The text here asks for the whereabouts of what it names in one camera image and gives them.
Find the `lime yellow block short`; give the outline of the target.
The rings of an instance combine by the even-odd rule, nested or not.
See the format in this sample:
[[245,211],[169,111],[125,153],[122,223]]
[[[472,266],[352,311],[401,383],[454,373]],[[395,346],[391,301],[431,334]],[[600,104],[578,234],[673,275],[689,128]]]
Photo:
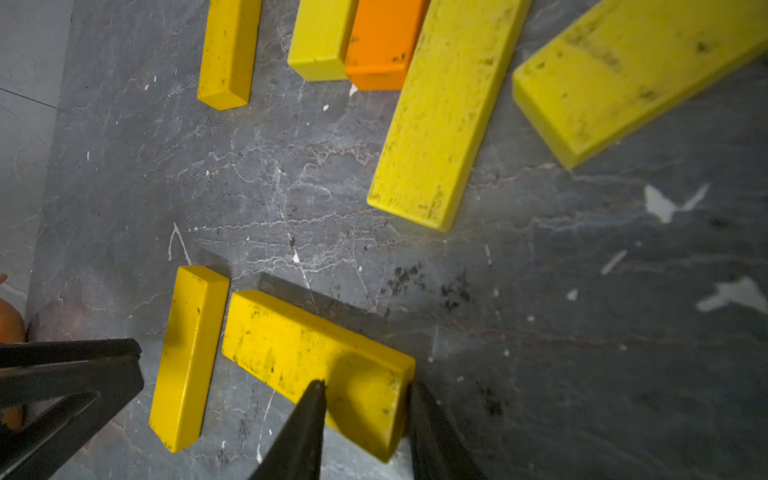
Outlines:
[[301,0],[288,55],[305,81],[346,80],[345,57],[357,0]]

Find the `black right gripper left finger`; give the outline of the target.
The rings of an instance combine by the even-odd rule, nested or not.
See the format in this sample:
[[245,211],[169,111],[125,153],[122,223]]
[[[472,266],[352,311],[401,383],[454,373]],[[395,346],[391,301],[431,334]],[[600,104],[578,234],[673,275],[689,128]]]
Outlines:
[[312,380],[250,479],[320,478],[327,410],[325,382]]

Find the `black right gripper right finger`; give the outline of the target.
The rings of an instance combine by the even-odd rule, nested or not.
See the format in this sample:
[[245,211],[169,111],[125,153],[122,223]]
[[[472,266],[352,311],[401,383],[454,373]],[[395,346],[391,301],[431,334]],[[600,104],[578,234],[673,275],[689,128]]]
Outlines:
[[423,382],[408,394],[413,475],[419,479],[486,479]]

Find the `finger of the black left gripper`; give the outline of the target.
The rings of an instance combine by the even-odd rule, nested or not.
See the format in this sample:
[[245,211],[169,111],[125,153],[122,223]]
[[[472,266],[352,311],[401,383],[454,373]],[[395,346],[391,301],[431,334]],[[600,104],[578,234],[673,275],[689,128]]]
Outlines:
[[1,346],[1,406],[55,404],[1,444],[3,479],[48,479],[144,388],[125,339]]

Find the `lime yellow block long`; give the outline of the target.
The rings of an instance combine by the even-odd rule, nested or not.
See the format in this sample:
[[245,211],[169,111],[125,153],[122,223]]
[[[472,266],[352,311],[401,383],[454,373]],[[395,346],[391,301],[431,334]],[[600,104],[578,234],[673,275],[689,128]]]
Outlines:
[[431,2],[369,205],[452,227],[529,9],[522,0]]

